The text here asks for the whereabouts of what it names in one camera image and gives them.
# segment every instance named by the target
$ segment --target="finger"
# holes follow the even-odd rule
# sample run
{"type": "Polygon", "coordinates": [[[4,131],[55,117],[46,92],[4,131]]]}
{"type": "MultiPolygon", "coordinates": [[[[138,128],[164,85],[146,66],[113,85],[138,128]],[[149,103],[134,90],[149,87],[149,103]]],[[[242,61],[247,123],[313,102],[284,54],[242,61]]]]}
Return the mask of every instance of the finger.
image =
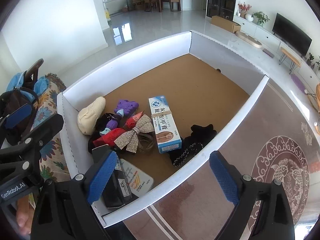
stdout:
{"type": "Polygon", "coordinates": [[[29,215],[28,215],[28,220],[25,223],[24,227],[21,228],[20,232],[22,235],[27,235],[31,233],[31,226],[32,226],[32,220],[33,220],[33,215],[35,213],[35,210],[33,207],[29,204],[29,215]]]}
{"type": "Polygon", "coordinates": [[[29,196],[24,196],[18,200],[17,223],[19,227],[24,227],[29,217],[29,196]]]}

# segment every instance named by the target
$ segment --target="purple rug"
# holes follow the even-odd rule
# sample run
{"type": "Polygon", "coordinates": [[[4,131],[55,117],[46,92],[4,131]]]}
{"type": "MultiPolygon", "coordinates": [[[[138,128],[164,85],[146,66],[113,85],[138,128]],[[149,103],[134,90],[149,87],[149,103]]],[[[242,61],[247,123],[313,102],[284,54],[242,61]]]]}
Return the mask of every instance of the purple rug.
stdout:
{"type": "Polygon", "coordinates": [[[306,87],[301,82],[301,80],[295,74],[291,74],[291,78],[293,82],[297,85],[297,87],[301,90],[301,92],[304,93],[304,90],[306,89],[306,87]]]}

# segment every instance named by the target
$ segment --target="open box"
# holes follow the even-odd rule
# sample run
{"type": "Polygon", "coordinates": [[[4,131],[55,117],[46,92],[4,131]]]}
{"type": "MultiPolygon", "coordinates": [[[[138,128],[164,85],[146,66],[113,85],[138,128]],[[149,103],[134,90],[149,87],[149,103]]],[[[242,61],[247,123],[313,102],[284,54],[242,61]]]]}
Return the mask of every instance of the open box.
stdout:
{"type": "Polygon", "coordinates": [[[190,31],[126,52],[60,93],[58,113],[64,118],[60,137],[72,178],[84,174],[93,164],[87,150],[89,137],[78,129],[77,115],[99,96],[106,98],[105,112],[115,108],[119,99],[129,99],[139,102],[138,110],[150,116],[148,98],[165,95],[183,138],[190,135],[192,124],[212,123],[218,131],[217,136],[180,169],[173,169],[167,154],[121,156],[156,177],[155,185],[144,196],[114,212],[105,207],[102,198],[94,202],[92,208],[102,226],[111,226],[138,213],[190,177],[235,131],[267,81],[267,76],[232,48],[190,31]],[[189,109],[184,109],[186,100],[193,103],[189,109]],[[143,167],[135,163],[137,158],[144,161],[143,167]]]}

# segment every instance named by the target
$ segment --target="hair bow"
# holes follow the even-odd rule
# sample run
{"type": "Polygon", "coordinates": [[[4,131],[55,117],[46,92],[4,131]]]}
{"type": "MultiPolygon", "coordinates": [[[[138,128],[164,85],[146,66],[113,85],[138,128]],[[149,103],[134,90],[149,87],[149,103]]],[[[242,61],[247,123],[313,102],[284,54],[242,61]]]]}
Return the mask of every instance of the hair bow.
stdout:
{"type": "Polygon", "coordinates": [[[127,151],[136,153],[139,140],[138,133],[149,133],[153,132],[154,130],[155,129],[153,128],[150,117],[144,114],[137,121],[136,126],[132,130],[123,133],[115,140],[115,144],[120,149],[123,149],[125,146],[127,146],[127,151]]]}

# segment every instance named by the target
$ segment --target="flower pot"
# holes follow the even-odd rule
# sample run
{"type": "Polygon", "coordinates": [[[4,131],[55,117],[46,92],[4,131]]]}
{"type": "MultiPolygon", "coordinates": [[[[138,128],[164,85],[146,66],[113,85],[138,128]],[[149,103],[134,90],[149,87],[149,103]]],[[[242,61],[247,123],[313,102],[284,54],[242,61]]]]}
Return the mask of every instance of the flower pot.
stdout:
{"type": "Polygon", "coordinates": [[[246,20],[248,20],[249,22],[252,22],[253,21],[253,16],[251,15],[251,14],[246,14],[245,15],[245,18],[246,18],[246,20]]]}

